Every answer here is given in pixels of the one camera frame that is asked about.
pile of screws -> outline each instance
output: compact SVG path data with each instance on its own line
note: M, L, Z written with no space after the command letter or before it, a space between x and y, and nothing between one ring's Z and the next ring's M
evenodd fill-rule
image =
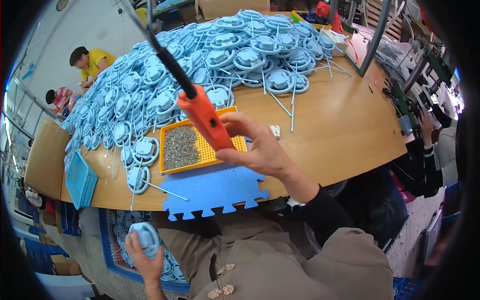
M192 125L179 126L165 133L163 147L163 166L172 170L200 161L200 153L195 146L197 136Z

black hair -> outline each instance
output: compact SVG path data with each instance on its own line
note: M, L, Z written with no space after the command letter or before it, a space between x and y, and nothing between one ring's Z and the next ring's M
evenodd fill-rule
M52 104L53 100L55 99L55 91L54 90L49 90L47 94L45 95L45 100L48 104Z
M73 65L80 59L82 58L82 54L87 55L88 50L84 47L78 47L72 52L72 55L70 55L70 66L73 67Z

red plastic bag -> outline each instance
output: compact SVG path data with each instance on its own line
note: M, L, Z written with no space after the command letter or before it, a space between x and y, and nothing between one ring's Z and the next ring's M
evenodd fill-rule
M330 5L323 2L318 2L315 13L319 17L328 18L328 15L330 13ZM333 31L343 33L342 21L340 21L340 16L338 15L338 12L335 12L335 18L333 19L333 24L331 25Z

yellow container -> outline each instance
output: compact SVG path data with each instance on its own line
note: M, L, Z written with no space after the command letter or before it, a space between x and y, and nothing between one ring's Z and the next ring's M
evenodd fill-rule
M295 21L295 23L298 23L298 22L306 22L302 17L300 17L300 15L298 13L302 13L302 12L306 12L306 13L309 13L308 11L292 11L292 19ZM323 25L323 24L314 24L314 23L311 23L313 26L315 26L315 28L317 28L317 30L320 30L320 29L332 29L332 26L330 24L328 25Z
M229 111L237 111L236 106L231 106L229 108L224 108L224 109L219 109L216 111L217 115L223 115L226 112ZM167 131L170 129L174 129L179 126L185 126L185 125L191 125L192 122L187 119L183 120L181 122L173 123L171 125L162 127L160 129L160 173L162 174L174 174L178 172L183 172L187 170L193 170L197 168L203 168L207 166L212 166L216 164L223 163L223 161L218 160L215 158L215 151L213 148L210 146L210 144L204 139L204 137L198 132L197 128L194 126L193 129L195 130L195 134L197 135L197 140L195 141L195 146L198 149L198 152L200 154L200 162L193 164L193 165L188 165L180 168L175 168L171 170L164 170L163 168L163 148L165 146L165 134ZM247 151L247 144L245 143L245 139L243 136L235 136L231 138L233 145L238 151Z

blue crate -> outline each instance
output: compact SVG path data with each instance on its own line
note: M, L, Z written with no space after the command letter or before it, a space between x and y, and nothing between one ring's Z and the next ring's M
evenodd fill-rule
M97 179L98 176L82 157L80 150L75 151L65 181L76 209L90 206Z
M112 213L116 215L114 209L98 209L98 216L100 218L100 238L102 240L102 252L107 269L117 273L120 276L144 283L142 276L137 269L131 268L126 264L121 257L120 245L117 243L117 238L113 232L113 221L111 219ZM188 292L190 285L184 281L162 281L162 289L169 289L178 292Z

